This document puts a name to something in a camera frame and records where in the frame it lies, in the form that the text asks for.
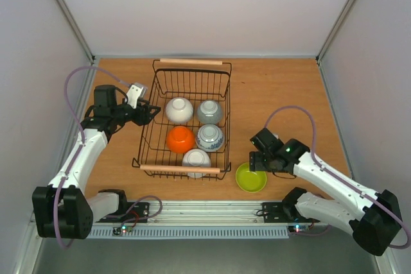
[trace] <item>wooden tabletop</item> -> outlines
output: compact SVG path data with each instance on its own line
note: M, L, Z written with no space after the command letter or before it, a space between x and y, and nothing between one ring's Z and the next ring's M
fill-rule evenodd
M232 63L229 153L232 171L223 180L152 178L144 171L133 168L132 158L137 157L142 128L128 123L111 138L100 155L87 184L87 197L94 196L101 189L124 189L128 199L154 194L164 200L281 200L296 186L313 193L322 193L303 179L285 180L272 174L267 174L267 185L258 193L246 193L237 186L236 169L240 164L248 162L249 152L255 149L249 139L264 127L273 110L284 105L300 105L313 114L318 128L317 154L339 171L349 174L314 60L224 61ZM101 59L99 67L129 83L139 82L151 87L154 77L152 62L152 59L110 58ZM127 91L111 77L98 72L92 89L101 84L114 84ZM89 104L91 103L92 95L89 98ZM280 112L268 128L283 141L296 138L311 145L310 121L298 110Z

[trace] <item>green plate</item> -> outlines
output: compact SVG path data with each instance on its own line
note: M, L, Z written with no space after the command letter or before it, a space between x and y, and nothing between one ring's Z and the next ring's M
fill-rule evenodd
M265 171L250 171L250 164L244 163L236 171L238 186L246 192L260 192L267 183Z

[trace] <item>white backdrop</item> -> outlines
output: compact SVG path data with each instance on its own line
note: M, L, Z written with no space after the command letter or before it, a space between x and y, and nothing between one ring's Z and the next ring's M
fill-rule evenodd
M12 273L31 194L58 171L65 77L87 59L54 0L0 0L0 25L0 271ZM73 77L73 101L82 83Z
M316 56L346 0L66 0L95 55Z
M358 0L323 69L354 175L396 194L411 228L410 5ZM401 231L395 244L403 243ZM410 273L410 252L394 251L399 273Z

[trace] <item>black wire dish rack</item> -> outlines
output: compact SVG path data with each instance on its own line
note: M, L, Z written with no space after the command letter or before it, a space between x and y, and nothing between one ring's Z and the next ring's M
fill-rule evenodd
M184 69L184 65L212 66L219 70ZM160 59L153 61L154 79L150 92L150 103L161 107L154 120L143 127L139 153L133 158L132 166L141 168L148 176L165 178L186 178L192 180L222 180L231 170L230 152L230 77L232 65L215 60ZM196 135L202 124L196 117L197 107L202 101L217 101L223 110L223 119L218 123L224 133L224 145L216 152L208 153L214 173L191 178L189 172L206 170L201 167L182 167L183 154L171 152L166 145L168 132L177 124L171 123L165 113L167 103L173 98L186 98L194 108L194 116L186 124Z

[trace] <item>rack handle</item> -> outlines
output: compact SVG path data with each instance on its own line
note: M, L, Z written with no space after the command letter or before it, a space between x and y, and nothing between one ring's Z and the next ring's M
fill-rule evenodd
M140 165L140 170L163 171L169 173L220 173L220 168L191 167L191 166L166 166L166 165Z
M164 64L197 64L197 65L223 65L221 60L198 60L198 59L170 59L162 58Z

